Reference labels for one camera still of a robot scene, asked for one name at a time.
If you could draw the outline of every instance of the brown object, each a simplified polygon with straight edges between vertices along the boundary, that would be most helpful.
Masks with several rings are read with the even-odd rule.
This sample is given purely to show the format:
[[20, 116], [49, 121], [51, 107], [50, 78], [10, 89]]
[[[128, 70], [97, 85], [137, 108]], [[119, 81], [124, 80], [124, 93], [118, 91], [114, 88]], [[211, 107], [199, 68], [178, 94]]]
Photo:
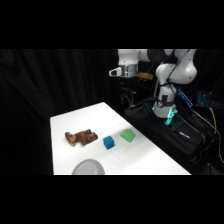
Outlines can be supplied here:
[[92, 133], [91, 130], [79, 132], [75, 136], [76, 141], [81, 142], [83, 145], [87, 145], [98, 139], [98, 136], [94, 132]]
[[76, 145], [76, 136], [72, 135], [69, 132], [65, 133], [65, 137], [67, 138], [70, 145], [75, 146]]
[[75, 146], [76, 142], [80, 142], [83, 145], [87, 145], [98, 139], [98, 136], [95, 133], [92, 133], [91, 130], [82, 131], [75, 135], [66, 132], [65, 137], [68, 140], [69, 144], [72, 146]]

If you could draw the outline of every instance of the blue cube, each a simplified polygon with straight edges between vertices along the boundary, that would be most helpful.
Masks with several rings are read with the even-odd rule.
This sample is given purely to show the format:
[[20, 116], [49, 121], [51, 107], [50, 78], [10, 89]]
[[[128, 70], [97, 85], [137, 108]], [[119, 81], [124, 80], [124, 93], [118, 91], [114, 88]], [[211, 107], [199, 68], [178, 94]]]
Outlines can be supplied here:
[[112, 139], [111, 136], [104, 138], [103, 142], [108, 150], [114, 147], [114, 140]]

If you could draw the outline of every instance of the green light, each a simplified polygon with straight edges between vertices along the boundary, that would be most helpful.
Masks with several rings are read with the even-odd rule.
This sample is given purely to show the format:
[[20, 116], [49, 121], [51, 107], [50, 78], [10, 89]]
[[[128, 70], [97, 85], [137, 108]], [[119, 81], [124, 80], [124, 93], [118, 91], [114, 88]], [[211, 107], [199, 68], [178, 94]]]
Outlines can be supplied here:
[[167, 126], [170, 125], [171, 121], [172, 121], [172, 119], [167, 119], [167, 121], [166, 121], [166, 125], [167, 125]]
[[167, 121], [165, 123], [167, 126], [170, 125], [173, 117], [174, 117], [174, 112], [173, 112], [173, 109], [171, 108], [170, 111], [169, 111], [169, 114], [167, 116]]
[[155, 102], [155, 104], [154, 104], [154, 106], [153, 106], [152, 110], [155, 110], [155, 107], [156, 107], [156, 102]]

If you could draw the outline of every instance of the wire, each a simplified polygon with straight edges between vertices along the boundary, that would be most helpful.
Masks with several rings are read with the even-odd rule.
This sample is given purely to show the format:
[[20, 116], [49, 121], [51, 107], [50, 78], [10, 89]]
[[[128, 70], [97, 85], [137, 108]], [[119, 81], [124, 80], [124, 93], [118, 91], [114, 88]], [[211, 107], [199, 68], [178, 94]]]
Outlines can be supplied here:
[[150, 90], [151, 92], [153, 92], [153, 90], [150, 89], [149, 87], [142, 85], [140, 82], [137, 82], [137, 83], [138, 83], [140, 86], [142, 86], [143, 88], [148, 89], [148, 90]]
[[199, 133], [202, 138], [203, 138], [203, 143], [205, 143], [205, 136], [203, 134], [201, 134], [196, 128], [194, 128], [192, 125], [190, 125], [186, 120], [184, 120], [179, 114], [177, 114], [177, 116], [183, 120], [187, 125], [189, 125], [193, 130], [195, 130], [197, 133]]
[[212, 124], [210, 124], [205, 118], [203, 118], [200, 114], [198, 114], [196, 111], [194, 111], [192, 108], [190, 108], [191, 111], [193, 113], [195, 113], [198, 117], [200, 117], [203, 121], [205, 121], [207, 124], [209, 124], [212, 128], [214, 128], [217, 132], [217, 134], [219, 135], [219, 158], [220, 160], [222, 161], [222, 163], [224, 163], [223, 161], [223, 158], [222, 158], [222, 155], [221, 155], [221, 144], [222, 144], [222, 138], [221, 138], [221, 135], [219, 133], [219, 131], [217, 130], [217, 127], [215, 128]]
[[151, 69], [152, 69], [152, 67], [154, 66], [154, 64], [155, 64], [155, 62], [152, 63], [152, 66], [150, 67], [150, 69], [148, 70], [147, 73], [149, 73], [149, 72], [151, 71]]
[[[173, 88], [172, 88], [172, 85], [170, 85], [170, 88], [171, 88], [171, 90], [172, 90], [172, 92], [173, 92], [173, 94], [175, 95], [175, 97], [177, 96], [177, 92], [176, 92], [176, 94], [175, 94], [175, 92], [174, 92], [174, 90], [173, 90]], [[184, 111], [184, 113], [193, 121], [192, 123], [194, 124], [193, 126], [195, 127], [195, 120], [187, 113], [187, 111], [184, 109], [184, 107], [183, 107], [183, 105], [181, 104], [181, 102], [180, 102], [180, 100], [178, 99], [178, 97], [176, 97], [176, 99], [178, 100], [178, 102], [179, 102], [179, 104], [180, 104], [180, 106], [181, 106], [181, 108], [182, 108], [182, 110]], [[202, 138], [204, 139], [205, 137], [204, 137], [204, 135], [201, 133], [201, 132], [199, 132], [198, 130], [197, 130], [197, 132], [202, 136]]]
[[[217, 123], [216, 123], [216, 119], [215, 119], [215, 114], [214, 114], [214, 111], [213, 111], [213, 109], [212, 108], [210, 108], [210, 111], [212, 112], [212, 116], [213, 116], [213, 119], [214, 119], [214, 124], [215, 124], [215, 135], [216, 135], [216, 133], [217, 133]], [[213, 142], [214, 142], [214, 139], [212, 139], [212, 142], [211, 142], [211, 144], [205, 149], [205, 151], [206, 150], [208, 150], [210, 147], [211, 147], [211, 145], [213, 144]]]

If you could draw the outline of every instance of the gray bowl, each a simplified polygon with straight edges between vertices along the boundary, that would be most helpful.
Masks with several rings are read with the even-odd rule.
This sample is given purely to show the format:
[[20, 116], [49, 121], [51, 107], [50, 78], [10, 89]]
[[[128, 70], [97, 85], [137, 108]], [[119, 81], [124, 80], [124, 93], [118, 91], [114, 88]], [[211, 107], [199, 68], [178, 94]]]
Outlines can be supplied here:
[[72, 175], [105, 175], [105, 171], [99, 162], [88, 159], [79, 163]]

